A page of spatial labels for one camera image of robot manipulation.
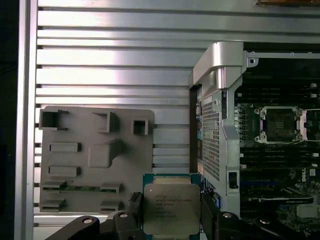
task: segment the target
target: motherboard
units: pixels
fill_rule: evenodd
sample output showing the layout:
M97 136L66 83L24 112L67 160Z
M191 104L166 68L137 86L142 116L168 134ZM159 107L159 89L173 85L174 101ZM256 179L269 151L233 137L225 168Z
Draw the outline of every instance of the motherboard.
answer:
M273 65L272 59L263 60L261 66ZM234 122L240 139L240 217L248 223L261 216L276 218L297 232L317 234L320 72L313 63L281 60L270 72L259 65L248 70L234 96ZM202 101L199 90L196 115L200 173ZM214 191L210 184L206 188L207 192Z

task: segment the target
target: dark background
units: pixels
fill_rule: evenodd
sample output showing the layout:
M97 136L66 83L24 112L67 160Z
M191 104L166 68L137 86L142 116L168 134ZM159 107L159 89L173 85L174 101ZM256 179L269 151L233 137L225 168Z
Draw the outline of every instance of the dark background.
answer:
M0 239L14 238L19 1L0 7Z

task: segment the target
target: cpu socket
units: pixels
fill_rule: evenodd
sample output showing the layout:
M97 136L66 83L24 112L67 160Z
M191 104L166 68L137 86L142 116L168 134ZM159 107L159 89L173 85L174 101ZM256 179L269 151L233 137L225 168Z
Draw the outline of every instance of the cpu socket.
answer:
M254 138L262 144L301 141L302 110L297 106L264 106L254 110L260 116L260 134Z

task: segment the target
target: perforated metal panel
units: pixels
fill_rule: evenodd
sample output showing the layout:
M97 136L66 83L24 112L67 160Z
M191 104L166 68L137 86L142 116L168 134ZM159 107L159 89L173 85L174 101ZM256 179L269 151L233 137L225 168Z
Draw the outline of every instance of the perforated metal panel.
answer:
M220 179L219 162L219 125L220 113L213 111L212 101L203 105L203 164L207 171L217 181Z

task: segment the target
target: black latch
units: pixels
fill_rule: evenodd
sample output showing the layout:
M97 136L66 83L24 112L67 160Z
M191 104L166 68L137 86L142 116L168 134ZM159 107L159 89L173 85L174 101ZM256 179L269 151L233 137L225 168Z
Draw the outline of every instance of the black latch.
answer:
M229 172L229 188L231 189L238 189L239 186L237 184L237 173L236 172Z

